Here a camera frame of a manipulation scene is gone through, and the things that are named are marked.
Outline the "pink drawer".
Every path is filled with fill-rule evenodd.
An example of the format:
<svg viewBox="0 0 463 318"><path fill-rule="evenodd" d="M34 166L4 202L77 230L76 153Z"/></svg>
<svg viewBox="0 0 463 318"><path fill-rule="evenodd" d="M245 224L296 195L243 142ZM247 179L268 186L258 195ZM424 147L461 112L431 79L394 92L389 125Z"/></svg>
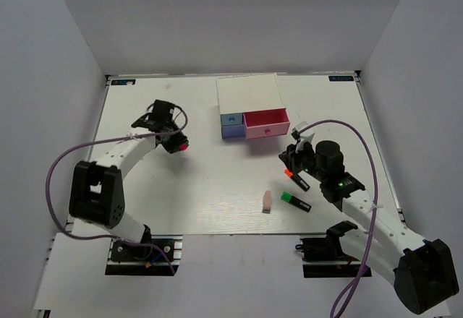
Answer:
<svg viewBox="0 0 463 318"><path fill-rule="evenodd" d="M290 125L285 108L247 112L243 119L246 139L282 136L287 134Z"/></svg>

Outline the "pink capped black highlighter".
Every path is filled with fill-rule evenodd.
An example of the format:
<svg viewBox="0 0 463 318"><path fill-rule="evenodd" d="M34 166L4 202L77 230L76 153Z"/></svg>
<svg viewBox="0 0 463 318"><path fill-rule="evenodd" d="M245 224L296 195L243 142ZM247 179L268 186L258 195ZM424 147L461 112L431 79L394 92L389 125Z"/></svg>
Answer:
<svg viewBox="0 0 463 318"><path fill-rule="evenodd" d="M183 151L187 150L188 147L189 147L189 145L183 144L183 145L179 146L179 150L183 152Z"/></svg>

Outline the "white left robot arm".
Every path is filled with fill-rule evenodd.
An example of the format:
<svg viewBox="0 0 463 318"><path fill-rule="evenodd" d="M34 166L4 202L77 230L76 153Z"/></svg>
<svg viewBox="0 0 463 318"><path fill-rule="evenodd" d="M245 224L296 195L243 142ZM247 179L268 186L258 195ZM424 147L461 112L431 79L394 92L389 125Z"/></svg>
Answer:
<svg viewBox="0 0 463 318"><path fill-rule="evenodd" d="M132 123L127 136L115 143L99 159L79 162L74 169L69 214L96 225L109 235L127 241L128 251L136 259L146 259L153 251L149 227L125 210L123 181L139 161L157 147L174 154L185 151L189 140L174 116L178 111L188 122L180 106L155 100L149 112Z"/></svg>

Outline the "orange capped black highlighter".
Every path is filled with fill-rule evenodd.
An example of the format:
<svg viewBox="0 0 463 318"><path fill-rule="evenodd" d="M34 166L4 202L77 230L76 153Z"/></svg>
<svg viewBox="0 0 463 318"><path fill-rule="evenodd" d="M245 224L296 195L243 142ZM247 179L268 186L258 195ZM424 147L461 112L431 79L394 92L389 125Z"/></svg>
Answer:
<svg viewBox="0 0 463 318"><path fill-rule="evenodd" d="M292 173L287 168L285 169L284 173L304 192L307 192L310 189L308 183L304 179L302 179L298 174Z"/></svg>

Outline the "light blue small drawer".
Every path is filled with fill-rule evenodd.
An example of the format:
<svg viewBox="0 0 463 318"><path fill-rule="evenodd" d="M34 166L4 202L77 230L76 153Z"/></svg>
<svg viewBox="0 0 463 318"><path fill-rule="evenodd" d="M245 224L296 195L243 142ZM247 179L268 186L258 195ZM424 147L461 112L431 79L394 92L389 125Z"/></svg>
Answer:
<svg viewBox="0 0 463 318"><path fill-rule="evenodd" d="M241 125L243 120L242 113L223 113L220 115L222 126Z"/></svg>

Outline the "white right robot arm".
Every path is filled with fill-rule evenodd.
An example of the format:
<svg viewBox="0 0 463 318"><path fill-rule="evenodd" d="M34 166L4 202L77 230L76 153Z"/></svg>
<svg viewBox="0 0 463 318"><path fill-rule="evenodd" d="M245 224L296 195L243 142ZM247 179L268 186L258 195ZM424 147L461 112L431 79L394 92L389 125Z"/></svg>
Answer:
<svg viewBox="0 0 463 318"><path fill-rule="evenodd" d="M367 267L392 284L399 300L414 314L458 294L450 248L440 239L427 240L374 205L365 186L346 171L336 142L291 144L279 159L297 186L307 191L309 186L299 174L309 174L319 182L323 197L349 216L331 226L324 238L304 238L296 246L306 262L361 259L369 249Z"/></svg>

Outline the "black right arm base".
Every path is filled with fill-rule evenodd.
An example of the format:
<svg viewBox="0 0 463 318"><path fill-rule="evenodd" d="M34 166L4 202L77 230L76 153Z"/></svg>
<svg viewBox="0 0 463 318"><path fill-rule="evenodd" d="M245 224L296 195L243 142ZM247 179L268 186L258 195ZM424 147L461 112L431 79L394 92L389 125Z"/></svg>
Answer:
<svg viewBox="0 0 463 318"><path fill-rule="evenodd" d="M303 276L307 279L354 279L360 269L358 259L331 248L327 237L301 238L294 248L302 256Z"/></svg>

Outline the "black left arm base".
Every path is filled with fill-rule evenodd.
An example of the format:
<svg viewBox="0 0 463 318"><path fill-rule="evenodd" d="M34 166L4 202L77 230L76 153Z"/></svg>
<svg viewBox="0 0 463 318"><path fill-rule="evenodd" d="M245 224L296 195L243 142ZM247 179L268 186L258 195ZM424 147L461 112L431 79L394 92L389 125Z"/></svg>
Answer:
<svg viewBox="0 0 463 318"><path fill-rule="evenodd" d="M152 237L152 243L164 252L174 271L177 271L180 265L182 242L183 236ZM173 276L174 273L159 250L112 241L105 275L165 277Z"/></svg>

